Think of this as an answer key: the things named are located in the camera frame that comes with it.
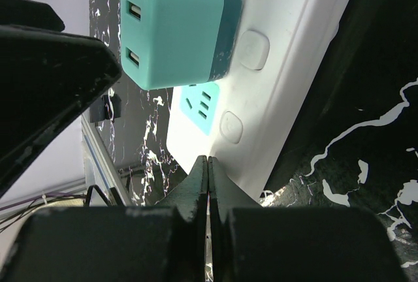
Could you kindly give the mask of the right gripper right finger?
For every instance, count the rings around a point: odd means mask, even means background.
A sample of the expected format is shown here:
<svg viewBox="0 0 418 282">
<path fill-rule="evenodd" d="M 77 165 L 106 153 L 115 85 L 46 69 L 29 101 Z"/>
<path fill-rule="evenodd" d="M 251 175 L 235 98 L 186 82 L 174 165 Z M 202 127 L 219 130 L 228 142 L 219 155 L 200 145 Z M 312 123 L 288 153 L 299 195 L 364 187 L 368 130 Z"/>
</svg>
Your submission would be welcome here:
<svg viewBox="0 0 418 282">
<path fill-rule="evenodd" d="M 264 208 L 208 159 L 215 281 L 405 281 L 382 224 L 357 208 Z"/>
</svg>

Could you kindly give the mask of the white multi-socket power strip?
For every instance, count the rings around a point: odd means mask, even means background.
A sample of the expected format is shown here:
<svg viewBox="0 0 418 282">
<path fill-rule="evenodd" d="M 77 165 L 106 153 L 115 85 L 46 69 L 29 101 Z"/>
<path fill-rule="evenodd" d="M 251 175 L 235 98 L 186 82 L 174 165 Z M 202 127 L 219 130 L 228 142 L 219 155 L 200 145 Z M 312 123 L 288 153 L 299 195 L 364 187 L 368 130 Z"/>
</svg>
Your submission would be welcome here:
<svg viewBox="0 0 418 282">
<path fill-rule="evenodd" d="M 189 172 L 218 159 L 250 197 L 274 168 L 349 0 L 243 0 L 240 28 L 209 134 L 182 111 L 174 88 L 167 149 Z"/>
</svg>

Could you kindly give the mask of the teal usb charger plug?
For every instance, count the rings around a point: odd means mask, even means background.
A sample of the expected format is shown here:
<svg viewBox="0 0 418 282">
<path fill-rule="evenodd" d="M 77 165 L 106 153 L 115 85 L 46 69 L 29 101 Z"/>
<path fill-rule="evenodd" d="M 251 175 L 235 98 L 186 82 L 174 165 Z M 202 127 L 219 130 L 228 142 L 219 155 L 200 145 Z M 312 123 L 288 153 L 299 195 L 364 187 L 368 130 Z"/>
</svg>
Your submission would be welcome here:
<svg viewBox="0 0 418 282">
<path fill-rule="evenodd" d="M 242 0 L 120 0 L 120 8 L 121 65 L 141 89 L 228 73 Z"/>
</svg>

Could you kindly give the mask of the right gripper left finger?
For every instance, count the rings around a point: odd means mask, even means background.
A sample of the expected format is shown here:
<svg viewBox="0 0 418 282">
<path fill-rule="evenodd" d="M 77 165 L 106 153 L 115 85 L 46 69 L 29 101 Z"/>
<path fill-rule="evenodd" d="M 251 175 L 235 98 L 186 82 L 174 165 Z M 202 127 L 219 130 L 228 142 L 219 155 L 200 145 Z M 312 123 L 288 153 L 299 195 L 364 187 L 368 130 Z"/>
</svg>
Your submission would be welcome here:
<svg viewBox="0 0 418 282">
<path fill-rule="evenodd" d="M 153 206 L 43 208 L 20 229 L 2 281 L 203 281 L 208 159 Z"/>
</svg>

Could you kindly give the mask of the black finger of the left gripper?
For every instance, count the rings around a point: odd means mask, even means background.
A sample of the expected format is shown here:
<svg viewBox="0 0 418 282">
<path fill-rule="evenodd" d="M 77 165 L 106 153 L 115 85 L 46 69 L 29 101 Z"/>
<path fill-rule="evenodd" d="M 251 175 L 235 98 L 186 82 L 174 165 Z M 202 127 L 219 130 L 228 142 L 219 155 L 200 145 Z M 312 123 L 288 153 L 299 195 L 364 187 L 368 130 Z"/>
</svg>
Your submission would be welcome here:
<svg viewBox="0 0 418 282">
<path fill-rule="evenodd" d="M 112 51 L 66 33 L 49 4 L 1 0 L 1 192 L 120 77 Z"/>
</svg>

